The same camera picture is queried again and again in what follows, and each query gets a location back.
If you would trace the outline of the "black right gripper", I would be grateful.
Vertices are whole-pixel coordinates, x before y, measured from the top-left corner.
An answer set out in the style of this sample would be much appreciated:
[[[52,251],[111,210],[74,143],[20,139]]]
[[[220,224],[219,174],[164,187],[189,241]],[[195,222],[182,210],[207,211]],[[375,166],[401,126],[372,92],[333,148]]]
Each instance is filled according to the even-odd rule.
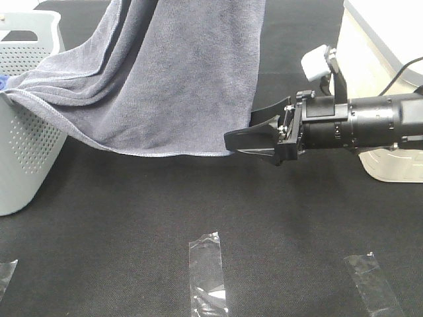
[[[301,113],[306,101],[314,97],[314,90],[303,90],[297,92],[294,103],[288,96],[275,104],[253,110],[250,127],[224,134],[226,149],[262,158],[273,165],[297,160],[304,152]]]

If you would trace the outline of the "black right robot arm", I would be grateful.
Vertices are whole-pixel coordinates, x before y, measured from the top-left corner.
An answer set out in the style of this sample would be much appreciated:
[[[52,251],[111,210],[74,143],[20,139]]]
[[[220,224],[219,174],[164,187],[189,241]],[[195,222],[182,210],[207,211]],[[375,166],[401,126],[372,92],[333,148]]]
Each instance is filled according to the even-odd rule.
[[[249,126],[227,132],[224,140],[227,150],[276,166],[311,149],[421,149],[422,88],[344,103],[303,90],[295,102],[287,97],[253,111]]]

